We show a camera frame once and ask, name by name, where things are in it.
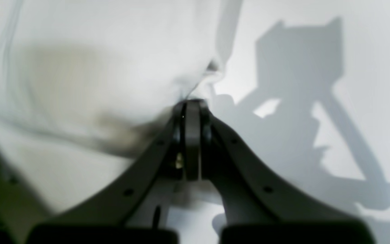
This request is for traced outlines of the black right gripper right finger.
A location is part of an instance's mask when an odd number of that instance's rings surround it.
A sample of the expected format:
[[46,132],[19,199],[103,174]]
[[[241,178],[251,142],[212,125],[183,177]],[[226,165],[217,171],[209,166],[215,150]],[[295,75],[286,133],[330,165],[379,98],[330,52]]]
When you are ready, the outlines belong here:
[[308,196],[268,168],[228,125],[193,100],[193,180],[221,195],[221,244],[373,244],[361,220]]

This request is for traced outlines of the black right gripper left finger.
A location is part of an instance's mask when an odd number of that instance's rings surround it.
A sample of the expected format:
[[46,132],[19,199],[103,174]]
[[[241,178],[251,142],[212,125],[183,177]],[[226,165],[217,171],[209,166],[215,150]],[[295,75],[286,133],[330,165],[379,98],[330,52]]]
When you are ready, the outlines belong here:
[[177,244],[165,229],[182,143],[187,102],[172,116],[147,150],[121,176],[81,204],[35,226],[28,244]]

